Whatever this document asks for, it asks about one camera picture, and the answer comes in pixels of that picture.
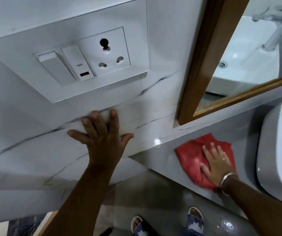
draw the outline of slipper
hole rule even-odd
[[[198,213],[201,215],[201,219],[198,219],[196,216],[191,215],[190,211],[191,209],[195,209],[196,211],[198,211]],[[188,210],[188,214],[187,214],[187,231],[189,233],[194,233],[194,235],[197,236],[202,236],[203,235],[203,229],[204,229],[204,223],[203,223],[203,216],[202,213],[200,212],[200,210],[194,206],[191,206]]]
[[[136,218],[141,220],[141,223],[133,231],[133,223]],[[133,236],[158,236],[157,232],[152,228],[152,226],[146,222],[140,215],[137,215],[131,220],[131,232]]]

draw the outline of red cleaning rag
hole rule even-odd
[[[227,142],[219,142],[211,133],[182,144],[175,149],[175,152],[183,170],[196,185],[202,188],[216,190],[217,187],[210,182],[200,170],[201,162],[206,166],[209,166],[208,161],[204,156],[202,146],[205,145],[210,151],[210,143],[214,143],[215,146],[221,146],[222,150],[226,152],[234,170],[236,171],[231,144]]]

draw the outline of hand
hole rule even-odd
[[[204,155],[209,162],[210,170],[203,163],[200,163],[200,168],[213,184],[215,184],[217,187],[220,187],[223,177],[227,173],[235,172],[232,163],[220,146],[218,146],[218,149],[216,149],[214,143],[211,143],[212,154],[210,154],[206,146],[202,146],[202,148]]]
[[[109,130],[98,111],[93,111],[90,117],[81,119],[87,134],[69,130],[67,134],[88,147],[89,166],[105,167],[114,170],[118,164],[128,141],[134,137],[128,133],[120,139],[119,118],[115,109],[110,110]]]

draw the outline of silver bangle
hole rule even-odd
[[[223,184],[224,184],[225,180],[227,179],[227,177],[229,177],[229,176],[231,176],[231,175],[237,176],[237,174],[236,174],[235,172],[229,172],[229,173],[227,173],[227,174],[223,177],[223,179],[221,180],[221,183],[220,183],[220,186],[219,186],[221,189],[222,189]]]

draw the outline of faucet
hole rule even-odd
[[[282,6],[276,6],[275,9],[277,11],[282,11]],[[272,36],[269,38],[269,40],[262,45],[262,49],[265,51],[274,51],[277,45],[282,40],[282,16],[278,15],[265,15],[265,13],[269,10],[269,7],[267,10],[262,14],[256,14],[252,16],[253,22],[258,22],[259,20],[267,20],[267,21],[273,21],[277,23],[277,29],[272,34]]]

